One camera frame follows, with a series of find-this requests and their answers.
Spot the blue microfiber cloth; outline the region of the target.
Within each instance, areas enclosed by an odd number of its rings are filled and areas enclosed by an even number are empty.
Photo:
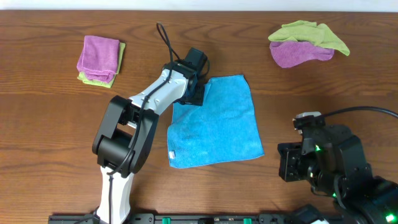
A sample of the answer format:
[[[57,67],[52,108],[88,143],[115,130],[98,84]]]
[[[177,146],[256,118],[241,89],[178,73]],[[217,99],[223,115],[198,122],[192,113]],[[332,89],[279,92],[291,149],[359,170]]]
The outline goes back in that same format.
[[[264,155],[250,87],[243,75],[214,77],[202,106],[173,105],[167,147],[170,167],[188,169]]]

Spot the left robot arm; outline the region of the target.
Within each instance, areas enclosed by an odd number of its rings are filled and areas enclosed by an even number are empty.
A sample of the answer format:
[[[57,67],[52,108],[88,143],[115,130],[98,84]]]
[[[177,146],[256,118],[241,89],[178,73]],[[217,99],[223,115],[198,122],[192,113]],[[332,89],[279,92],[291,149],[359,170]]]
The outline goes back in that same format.
[[[208,67],[207,59],[176,60],[140,93],[111,99],[92,146],[103,181],[96,223],[127,221],[133,178],[149,156],[161,114],[173,103],[201,105],[199,81]]]

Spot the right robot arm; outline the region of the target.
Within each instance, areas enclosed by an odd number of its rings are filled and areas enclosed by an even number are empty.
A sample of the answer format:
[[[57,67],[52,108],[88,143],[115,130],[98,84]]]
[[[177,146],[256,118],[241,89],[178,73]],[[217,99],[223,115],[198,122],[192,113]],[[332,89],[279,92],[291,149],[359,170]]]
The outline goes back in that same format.
[[[333,198],[343,223],[397,223],[397,183],[373,175],[359,137],[344,125],[305,127],[300,142],[280,143],[279,176],[306,180]]]

